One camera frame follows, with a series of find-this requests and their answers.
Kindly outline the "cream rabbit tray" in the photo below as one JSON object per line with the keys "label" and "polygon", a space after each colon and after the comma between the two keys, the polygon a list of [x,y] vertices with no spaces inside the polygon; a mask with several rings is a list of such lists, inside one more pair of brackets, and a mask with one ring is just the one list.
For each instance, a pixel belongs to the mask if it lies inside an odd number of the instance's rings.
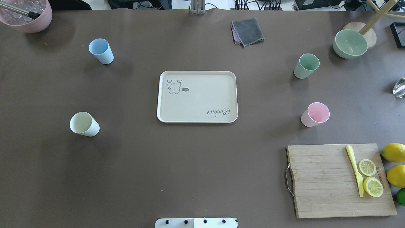
{"label": "cream rabbit tray", "polygon": [[165,71],[157,117],[164,123],[232,123],[238,118],[237,79],[230,71]]}

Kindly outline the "pink bowl with ice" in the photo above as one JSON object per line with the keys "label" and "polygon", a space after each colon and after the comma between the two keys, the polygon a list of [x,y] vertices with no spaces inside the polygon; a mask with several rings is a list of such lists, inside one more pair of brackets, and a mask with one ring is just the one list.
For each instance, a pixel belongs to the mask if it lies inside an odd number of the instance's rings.
{"label": "pink bowl with ice", "polygon": [[24,33],[45,30],[52,20],[48,0],[1,0],[1,22]]}

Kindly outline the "lemon half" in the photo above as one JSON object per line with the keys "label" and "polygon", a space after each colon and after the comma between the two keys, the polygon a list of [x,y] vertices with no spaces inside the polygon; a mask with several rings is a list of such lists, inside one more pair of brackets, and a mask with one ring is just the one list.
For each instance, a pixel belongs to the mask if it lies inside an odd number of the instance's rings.
{"label": "lemon half", "polygon": [[359,161],[358,170],[366,176],[373,176],[376,171],[376,165],[370,159],[362,159]]}
{"label": "lemon half", "polygon": [[363,181],[363,188],[372,197],[380,197],[384,191],[382,183],[377,178],[371,176]]}

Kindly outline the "yellow lemon lower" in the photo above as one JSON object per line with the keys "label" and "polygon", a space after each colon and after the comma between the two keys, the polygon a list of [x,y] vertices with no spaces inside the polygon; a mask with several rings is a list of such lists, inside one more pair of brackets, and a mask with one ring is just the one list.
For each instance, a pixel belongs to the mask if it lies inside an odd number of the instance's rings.
{"label": "yellow lemon lower", "polygon": [[392,166],[387,172],[388,182],[397,188],[405,188],[405,165]]}

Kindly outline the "black framed mirror tray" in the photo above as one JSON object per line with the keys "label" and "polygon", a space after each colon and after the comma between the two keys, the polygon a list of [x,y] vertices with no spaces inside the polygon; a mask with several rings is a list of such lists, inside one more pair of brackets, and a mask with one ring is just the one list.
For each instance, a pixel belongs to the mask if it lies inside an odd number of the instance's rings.
{"label": "black framed mirror tray", "polygon": [[394,41],[398,48],[405,48],[405,23],[393,22],[389,26],[394,37]]}

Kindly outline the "purple cloth underneath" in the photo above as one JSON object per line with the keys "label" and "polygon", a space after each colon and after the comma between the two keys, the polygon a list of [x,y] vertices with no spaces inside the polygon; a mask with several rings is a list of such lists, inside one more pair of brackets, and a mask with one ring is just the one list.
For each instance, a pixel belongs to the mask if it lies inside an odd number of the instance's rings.
{"label": "purple cloth underneath", "polygon": [[240,45],[240,44],[241,44],[241,41],[240,41],[240,39],[239,39],[239,37],[238,37],[236,31],[234,30],[233,27],[231,27],[231,30],[232,30],[232,35],[233,35],[234,43],[235,43],[236,45]]}

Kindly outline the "steel metal scoop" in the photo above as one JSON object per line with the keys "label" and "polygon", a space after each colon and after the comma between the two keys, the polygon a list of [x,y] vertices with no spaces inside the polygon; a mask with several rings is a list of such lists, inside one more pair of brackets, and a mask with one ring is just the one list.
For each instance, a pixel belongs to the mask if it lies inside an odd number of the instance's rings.
{"label": "steel metal scoop", "polygon": [[392,93],[396,98],[403,98],[405,96],[405,75],[396,82]]}

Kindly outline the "green plastic cup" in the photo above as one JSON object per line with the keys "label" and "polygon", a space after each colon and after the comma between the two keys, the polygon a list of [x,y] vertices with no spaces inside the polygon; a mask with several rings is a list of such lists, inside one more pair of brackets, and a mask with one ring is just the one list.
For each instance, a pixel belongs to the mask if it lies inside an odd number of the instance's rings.
{"label": "green plastic cup", "polygon": [[298,79],[305,79],[311,75],[320,66],[320,60],[317,56],[307,53],[303,54],[295,67],[294,75]]}

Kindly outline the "lemon half lower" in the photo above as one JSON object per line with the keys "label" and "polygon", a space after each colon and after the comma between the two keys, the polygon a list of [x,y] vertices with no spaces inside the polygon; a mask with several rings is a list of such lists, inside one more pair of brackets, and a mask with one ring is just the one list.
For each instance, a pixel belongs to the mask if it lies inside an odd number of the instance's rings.
{"label": "lemon half lower", "polygon": [[384,191],[382,183],[377,178],[371,176],[363,181],[363,188],[372,197],[380,197]]}

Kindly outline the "grey folded cloth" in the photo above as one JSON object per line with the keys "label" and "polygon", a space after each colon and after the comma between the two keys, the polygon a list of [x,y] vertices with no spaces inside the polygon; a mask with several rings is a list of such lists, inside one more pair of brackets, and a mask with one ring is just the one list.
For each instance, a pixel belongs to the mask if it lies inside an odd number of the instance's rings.
{"label": "grey folded cloth", "polygon": [[232,21],[231,27],[236,31],[241,41],[240,45],[245,47],[256,42],[262,42],[265,39],[257,18]]}

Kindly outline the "green ceramic bowl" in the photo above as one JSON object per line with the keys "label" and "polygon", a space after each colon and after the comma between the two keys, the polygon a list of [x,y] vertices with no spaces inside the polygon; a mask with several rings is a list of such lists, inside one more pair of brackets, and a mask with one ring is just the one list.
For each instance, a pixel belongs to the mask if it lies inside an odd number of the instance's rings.
{"label": "green ceramic bowl", "polygon": [[341,30],[335,35],[333,49],[338,56],[353,59],[366,53],[368,43],[357,31]]}

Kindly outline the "pink plastic cup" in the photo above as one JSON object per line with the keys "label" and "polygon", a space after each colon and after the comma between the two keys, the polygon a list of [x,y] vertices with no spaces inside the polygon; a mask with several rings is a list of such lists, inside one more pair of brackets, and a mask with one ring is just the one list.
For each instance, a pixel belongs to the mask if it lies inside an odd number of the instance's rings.
{"label": "pink plastic cup", "polygon": [[314,102],[302,114],[301,122],[307,127],[313,127],[328,121],[329,117],[329,108],[323,103]]}

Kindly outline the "cream white plastic cup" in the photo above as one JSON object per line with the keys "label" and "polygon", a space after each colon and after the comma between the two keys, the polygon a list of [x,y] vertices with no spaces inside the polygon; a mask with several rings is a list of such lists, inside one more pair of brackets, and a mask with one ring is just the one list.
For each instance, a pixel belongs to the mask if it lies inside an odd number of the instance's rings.
{"label": "cream white plastic cup", "polygon": [[74,133],[92,137],[100,131],[99,124],[87,112],[78,112],[70,120],[70,129]]}

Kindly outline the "yellow lemon upper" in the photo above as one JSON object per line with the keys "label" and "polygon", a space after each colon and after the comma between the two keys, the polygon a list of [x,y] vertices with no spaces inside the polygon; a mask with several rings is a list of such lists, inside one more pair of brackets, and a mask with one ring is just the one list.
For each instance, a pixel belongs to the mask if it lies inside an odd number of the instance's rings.
{"label": "yellow lemon upper", "polygon": [[405,162],[405,145],[390,143],[383,147],[381,155],[390,162]]}

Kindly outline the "blue plastic cup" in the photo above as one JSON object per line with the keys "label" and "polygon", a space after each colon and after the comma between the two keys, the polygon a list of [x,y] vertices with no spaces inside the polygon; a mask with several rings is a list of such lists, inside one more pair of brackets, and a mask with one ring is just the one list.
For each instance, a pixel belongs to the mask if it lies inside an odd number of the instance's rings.
{"label": "blue plastic cup", "polygon": [[113,62],[114,56],[107,40],[98,38],[88,46],[89,52],[102,64],[107,65]]}

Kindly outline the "yellow lemon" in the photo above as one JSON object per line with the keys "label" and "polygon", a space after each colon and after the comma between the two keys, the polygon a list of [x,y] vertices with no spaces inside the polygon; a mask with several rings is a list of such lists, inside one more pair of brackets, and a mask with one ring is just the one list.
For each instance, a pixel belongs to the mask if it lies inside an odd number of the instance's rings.
{"label": "yellow lemon", "polygon": [[388,182],[397,188],[405,188],[405,165],[392,166],[387,172]]}
{"label": "yellow lemon", "polygon": [[390,162],[405,162],[405,145],[390,143],[383,147],[381,155]]}

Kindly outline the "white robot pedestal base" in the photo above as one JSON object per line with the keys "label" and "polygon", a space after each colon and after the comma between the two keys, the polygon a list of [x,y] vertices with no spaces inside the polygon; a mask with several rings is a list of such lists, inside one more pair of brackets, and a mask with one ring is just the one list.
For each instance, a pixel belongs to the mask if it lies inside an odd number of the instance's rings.
{"label": "white robot pedestal base", "polygon": [[237,218],[161,218],[155,228],[237,228]]}

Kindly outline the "lemon half upper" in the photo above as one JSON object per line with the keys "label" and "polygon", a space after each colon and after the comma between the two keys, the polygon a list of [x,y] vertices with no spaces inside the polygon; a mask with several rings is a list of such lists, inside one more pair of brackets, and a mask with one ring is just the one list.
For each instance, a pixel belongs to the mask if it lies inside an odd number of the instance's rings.
{"label": "lemon half upper", "polygon": [[366,176],[373,176],[376,171],[376,165],[370,159],[362,159],[359,161],[358,170]]}

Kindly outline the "yellow plastic knife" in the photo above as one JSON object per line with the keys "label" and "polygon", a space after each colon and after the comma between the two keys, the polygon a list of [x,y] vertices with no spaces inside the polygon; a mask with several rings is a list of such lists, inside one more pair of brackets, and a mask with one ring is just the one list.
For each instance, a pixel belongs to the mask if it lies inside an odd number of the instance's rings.
{"label": "yellow plastic knife", "polygon": [[363,188],[363,176],[360,174],[358,168],[357,168],[357,163],[353,151],[353,147],[351,145],[346,146],[346,152],[348,154],[349,160],[351,162],[352,168],[353,168],[353,173],[356,178],[356,183],[358,186],[358,193],[360,197],[364,196],[364,188]]}

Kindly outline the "green lime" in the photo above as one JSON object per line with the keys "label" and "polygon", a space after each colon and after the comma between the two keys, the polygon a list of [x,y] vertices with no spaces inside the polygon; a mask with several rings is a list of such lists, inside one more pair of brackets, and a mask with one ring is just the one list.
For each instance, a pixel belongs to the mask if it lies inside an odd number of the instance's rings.
{"label": "green lime", "polygon": [[399,189],[399,191],[396,194],[396,201],[398,202],[399,205],[405,206],[405,188]]}

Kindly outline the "bamboo cutting board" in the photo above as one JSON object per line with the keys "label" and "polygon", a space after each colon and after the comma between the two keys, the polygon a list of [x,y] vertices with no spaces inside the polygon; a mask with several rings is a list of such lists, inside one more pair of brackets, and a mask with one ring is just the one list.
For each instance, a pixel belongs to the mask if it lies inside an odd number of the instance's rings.
{"label": "bamboo cutting board", "polygon": [[345,144],[289,145],[288,168],[298,218],[397,214],[377,144],[352,144],[352,147],[356,162],[370,159],[376,165],[374,177],[384,187],[382,196],[367,193],[359,196]]}

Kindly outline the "round wooden stand base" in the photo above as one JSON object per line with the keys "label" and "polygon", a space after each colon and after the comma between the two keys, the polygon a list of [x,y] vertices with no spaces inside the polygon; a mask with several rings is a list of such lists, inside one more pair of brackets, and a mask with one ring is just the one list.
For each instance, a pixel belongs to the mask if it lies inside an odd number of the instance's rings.
{"label": "round wooden stand base", "polygon": [[383,4],[381,7],[373,3],[372,0],[368,0],[367,3],[376,12],[373,18],[366,24],[362,22],[350,22],[343,26],[343,30],[354,30],[362,34],[367,41],[368,49],[371,49],[375,46],[377,41],[376,32],[373,30],[373,26],[382,19],[383,16],[404,19],[404,14],[397,15],[389,13],[389,11],[399,3],[399,0],[388,0],[386,4]]}

